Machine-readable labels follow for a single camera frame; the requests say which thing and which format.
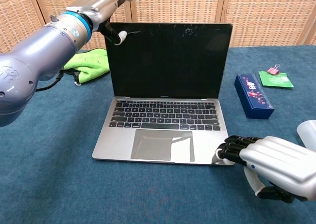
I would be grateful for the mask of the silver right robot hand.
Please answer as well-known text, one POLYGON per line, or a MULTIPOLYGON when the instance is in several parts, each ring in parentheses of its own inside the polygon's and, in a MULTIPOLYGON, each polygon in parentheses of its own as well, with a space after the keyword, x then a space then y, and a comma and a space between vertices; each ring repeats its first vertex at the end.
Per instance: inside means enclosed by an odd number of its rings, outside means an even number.
POLYGON ((260 199, 292 203, 316 199, 316 153, 274 136, 229 136, 212 157, 243 166, 246 179, 260 199))

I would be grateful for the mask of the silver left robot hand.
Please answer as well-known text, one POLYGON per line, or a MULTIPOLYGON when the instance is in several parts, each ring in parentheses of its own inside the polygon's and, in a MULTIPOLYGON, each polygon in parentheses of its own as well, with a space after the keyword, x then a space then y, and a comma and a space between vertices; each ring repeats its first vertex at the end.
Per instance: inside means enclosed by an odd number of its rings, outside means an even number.
POLYGON ((127 32, 117 33, 110 25, 110 18, 126 1, 133 0, 77 0, 66 8, 65 13, 82 21, 87 30, 87 40, 93 32, 100 32, 110 42, 120 45, 127 32))

